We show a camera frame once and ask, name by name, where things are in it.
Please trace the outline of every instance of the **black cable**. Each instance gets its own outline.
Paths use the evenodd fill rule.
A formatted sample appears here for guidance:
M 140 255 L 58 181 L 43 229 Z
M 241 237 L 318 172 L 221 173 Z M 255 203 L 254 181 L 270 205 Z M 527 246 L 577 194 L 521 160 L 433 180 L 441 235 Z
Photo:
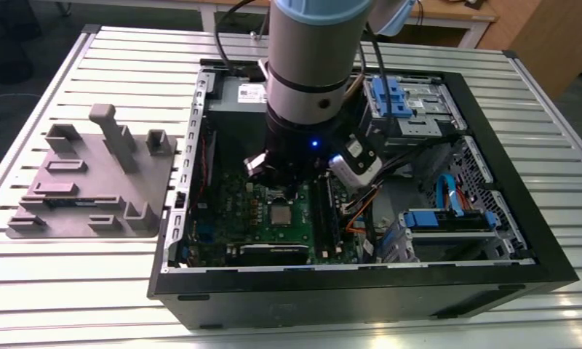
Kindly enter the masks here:
M 376 232 L 374 219 L 373 219 L 373 202 L 368 205 L 364 212 L 365 217 L 365 238 L 373 245 L 373 254 L 369 257 L 369 263 L 376 262 L 378 255 L 378 233 Z
M 420 155 L 421 152 L 424 152 L 425 150 L 440 144 L 452 143 L 456 140 L 458 140 L 461 137 L 462 135 L 460 133 L 454 133 L 440 138 L 428 139 L 424 142 L 421 142 L 418 145 L 416 145 L 408 152 L 400 154 L 396 158 L 388 160 L 388 162 L 382 166 L 382 169 L 378 171 L 378 174 L 376 175 L 372 181 L 372 186 L 362 193 L 362 195 L 350 202 L 348 207 L 353 209 L 358 204 L 364 203 L 365 200 L 368 200 L 372 197 L 374 192 L 382 186 L 385 182 L 385 176 L 392 174 L 401 167 L 406 166 L 414 160 L 416 156 Z
M 237 10 L 241 9 L 243 6 L 249 5 L 253 1 L 254 0 L 242 0 L 234 7 L 231 7 L 229 12 L 222 16 L 221 20 L 215 24 L 215 29 L 214 29 L 215 46 L 218 47 L 218 53 L 221 54 L 222 61 L 231 75 L 237 75 L 237 69 L 233 66 L 231 61 L 229 60 L 229 56 L 225 53 L 225 48 L 222 47 L 219 26 L 221 24 L 225 23 L 229 17 L 237 12 Z
M 365 74 L 368 71 L 368 57 L 365 56 L 365 49 L 362 48 L 362 41 L 358 45 L 358 50 L 361 51 L 361 73 Z
M 269 7 L 269 13 L 265 14 L 263 23 L 261 24 L 259 40 L 263 37 L 265 29 L 267 28 L 269 24 L 270 24 L 270 7 Z
M 385 95 L 386 95 L 386 118 L 388 118 L 388 120 L 386 120 L 385 144 L 382 146 L 382 149 L 384 149 L 386 147 L 386 143 L 389 142 L 390 129 L 392 129 L 392 125 L 396 123 L 396 119 L 394 119 L 394 115 L 393 115 L 393 101 L 390 98 L 389 77 L 386 76 L 385 60 L 382 57 L 382 51 L 380 50 L 378 37 L 376 36 L 376 33 L 372 30 L 372 26 L 369 25 L 369 23 L 366 25 L 366 30 L 368 30 L 369 36 L 372 38 L 373 50 L 376 51 L 376 57 L 378 59 L 378 69 L 380 69 L 380 75 L 382 76 L 382 85 L 384 85 Z

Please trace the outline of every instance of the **aluminum table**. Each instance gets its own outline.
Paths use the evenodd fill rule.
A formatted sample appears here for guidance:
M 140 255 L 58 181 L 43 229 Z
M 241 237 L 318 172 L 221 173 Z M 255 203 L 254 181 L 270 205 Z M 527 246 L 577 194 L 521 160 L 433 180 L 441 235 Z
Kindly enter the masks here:
M 267 39 L 223 34 L 222 43 L 233 59 L 267 54 Z M 376 65 L 372 45 L 365 51 Z M 211 34 L 90 25 L 0 165 L 0 345 L 582 348 L 580 137 L 520 61 L 501 52 L 385 44 L 382 53 L 390 68 L 464 74 L 581 281 L 470 319 L 189 331 L 146 297 L 156 238 L 7 238 L 54 123 L 100 133 L 88 109 L 112 103 L 132 134 L 164 129 L 185 146 L 199 59 L 218 57 Z

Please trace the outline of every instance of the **blue latch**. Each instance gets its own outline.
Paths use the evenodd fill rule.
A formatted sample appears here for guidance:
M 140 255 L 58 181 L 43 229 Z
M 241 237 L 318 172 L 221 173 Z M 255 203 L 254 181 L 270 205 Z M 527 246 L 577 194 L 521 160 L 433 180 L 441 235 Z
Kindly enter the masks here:
M 406 227 L 437 227 L 438 218 L 433 211 L 413 211 L 404 214 Z
M 393 116 L 396 118 L 409 119 L 413 117 L 414 112 L 408 107 L 405 102 L 406 92 L 401 89 L 400 82 L 396 78 L 389 78 L 390 88 L 390 104 L 393 106 Z M 376 95 L 376 101 L 380 107 L 380 116 L 386 116 L 389 111 L 389 104 L 386 103 L 385 84 L 382 78 L 373 78 L 373 92 Z
M 414 211 L 414 220 L 420 227 L 437 227 L 438 218 L 436 218 L 436 212 L 433 211 Z
M 412 228 L 417 225 L 414 220 L 414 215 L 412 213 L 404 213 L 404 221 L 406 222 L 406 227 Z
M 488 220 L 488 224 L 492 228 L 496 228 L 498 222 L 496 221 L 496 214 L 492 211 L 485 211 L 485 219 Z

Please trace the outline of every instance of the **orange wire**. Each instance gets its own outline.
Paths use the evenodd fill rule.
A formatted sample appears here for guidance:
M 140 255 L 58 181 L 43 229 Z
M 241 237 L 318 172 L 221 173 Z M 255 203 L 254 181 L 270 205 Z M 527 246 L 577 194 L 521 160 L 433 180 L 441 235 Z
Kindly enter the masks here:
M 354 216 L 354 218 L 352 219 L 352 221 L 348 223 L 346 226 L 346 231 L 350 231 L 353 233 L 365 233 L 362 230 L 354 229 L 352 228 L 352 225 L 354 224 L 354 222 L 357 221 L 358 217 L 361 216 L 364 210 L 368 208 L 369 204 L 372 203 L 373 199 L 376 198 L 376 196 L 378 196 L 378 192 L 380 190 L 376 191 L 376 194 L 373 194 L 373 196 L 369 198 L 368 202 L 365 202 L 365 205 L 361 207 L 361 209 L 358 210 L 357 215 Z

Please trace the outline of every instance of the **metal bracket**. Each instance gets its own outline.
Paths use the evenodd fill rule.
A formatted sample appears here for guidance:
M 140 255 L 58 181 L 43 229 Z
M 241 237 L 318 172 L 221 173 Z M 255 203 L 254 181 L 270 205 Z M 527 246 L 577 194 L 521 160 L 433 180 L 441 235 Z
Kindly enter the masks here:
M 441 137 L 438 123 L 433 118 L 417 116 L 412 119 L 398 119 L 401 132 L 406 136 Z

